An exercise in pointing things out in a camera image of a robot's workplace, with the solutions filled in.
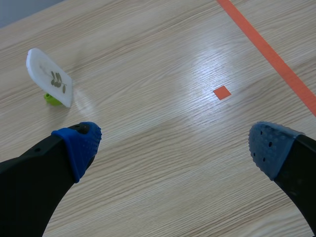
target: wooden table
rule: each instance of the wooden table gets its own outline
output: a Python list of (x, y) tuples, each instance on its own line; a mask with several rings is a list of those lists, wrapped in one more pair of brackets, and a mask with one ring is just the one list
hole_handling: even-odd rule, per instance
[[(232, 2), (316, 92), (316, 2)], [(70, 109), (30, 79), (33, 47), (73, 78)], [(247, 137), (268, 120), (316, 138), (315, 117), (214, 0), (67, 0), (0, 29), (0, 119), (0, 161), (61, 127), (102, 128), (46, 237), (312, 236)]]

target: white plastic card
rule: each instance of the white plastic card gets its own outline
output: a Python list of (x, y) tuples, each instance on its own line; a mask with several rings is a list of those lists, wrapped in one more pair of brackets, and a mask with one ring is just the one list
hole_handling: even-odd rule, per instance
[(32, 80), (46, 93), (59, 100), (66, 107), (71, 106), (73, 80), (38, 48), (28, 52), (26, 67)]

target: orange tape line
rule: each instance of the orange tape line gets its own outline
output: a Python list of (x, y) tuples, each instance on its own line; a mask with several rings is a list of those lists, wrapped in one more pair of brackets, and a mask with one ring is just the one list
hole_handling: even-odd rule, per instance
[(247, 21), (247, 19), (238, 11), (230, 0), (217, 0), (232, 20), (257, 47), (267, 61), (274, 67), (277, 73), (285, 80), (291, 89), (297, 94), (307, 108), (316, 116), (316, 96), (308, 89), (302, 80), (293, 72), (293, 70), (283, 61), (283, 59), (273, 50), (265, 39), (256, 31), (256, 29)]

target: green object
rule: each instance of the green object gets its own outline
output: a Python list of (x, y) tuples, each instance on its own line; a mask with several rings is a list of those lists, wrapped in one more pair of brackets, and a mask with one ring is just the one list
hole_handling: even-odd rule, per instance
[(53, 105), (53, 106), (57, 106), (57, 105), (62, 105), (62, 103), (55, 99), (54, 97), (52, 97), (50, 94), (46, 93), (44, 95), (44, 99), (47, 101), (47, 103)]

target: orange square sticker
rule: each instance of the orange square sticker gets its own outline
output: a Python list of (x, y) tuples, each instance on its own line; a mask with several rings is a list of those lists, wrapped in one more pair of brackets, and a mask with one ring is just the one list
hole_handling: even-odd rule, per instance
[(213, 92), (220, 100), (225, 99), (226, 97), (231, 95), (231, 93), (226, 89), (225, 86), (221, 86), (220, 88), (217, 88)]

